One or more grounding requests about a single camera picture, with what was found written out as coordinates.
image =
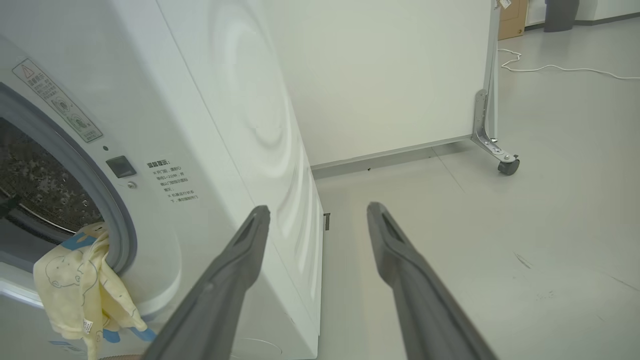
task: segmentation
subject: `gray trash bin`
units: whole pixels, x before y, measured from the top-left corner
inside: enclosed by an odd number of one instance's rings
[[[580,0],[546,0],[545,32],[566,31],[573,28]]]

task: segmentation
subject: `washing machine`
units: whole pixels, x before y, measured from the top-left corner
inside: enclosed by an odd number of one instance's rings
[[[232,357],[316,357],[323,209],[259,1],[3,0],[0,149],[3,359],[84,356],[31,269],[85,224],[158,333],[261,204]],[[101,357],[149,344],[119,337]]]

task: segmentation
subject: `floor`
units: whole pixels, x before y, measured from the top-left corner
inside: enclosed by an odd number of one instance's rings
[[[640,19],[500,42],[513,67],[640,76]],[[509,54],[500,54],[502,62]],[[380,201],[501,359],[637,359],[640,81],[500,70],[506,177],[471,142],[317,180],[325,213],[322,360],[404,359],[365,210]]]

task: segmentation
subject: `black wheel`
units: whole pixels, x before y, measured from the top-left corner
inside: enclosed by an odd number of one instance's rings
[[[502,172],[505,175],[513,175],[516,170],[518,170],[518,167],[520,166],[520,160],[516,159],[516,161],[512,162],[512,163],[500,163],[500,165],[498,165],[498,170],[500,170],[500,172]]]

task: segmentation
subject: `power cord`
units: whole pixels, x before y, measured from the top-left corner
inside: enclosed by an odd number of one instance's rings
[[[520,57],[522,56],[522,54],[516,53],[515,51],[511,51],[509,49],[498,49],[498,51],[504,51],[506,53],[511,53],[511,54],[514,54],[514,55],[518,56],[517,59],[509,60],[509,61],[507,61],[506,63],[504,63],[504,64],[502,64],[500,66],[500,67],[505,68],[505,69],[507,69],[509,71],[512,71],[512,72],[534,72],[534,71],[542,70],[542,69],[547,68],[547,67],[555,67],[555,68],[560,69],[562,71],[593,71],[593,72],[597,72],[599,74],[609,75],[609,76],[612,76],[612,77],[614,77],[616,79],[620,79],[620,80],[640,80],[640,78],[637,78],[637,77],[625,78],[623,76],[617,76],[615,74],[611,74],[610,72],[596,70],[596,69],[589,69],[589,68],[585,68],[585,67],[579,68],[579,69],[565,69],[565,68],[557,66],[557,65],[545,65],[545,66],[543,66],[541,68],[538,68],[538,69],[512,69],[512,68],[508,67],[507,65],[509,65],[510,63],[514,63],[514,62],[520,61]]]

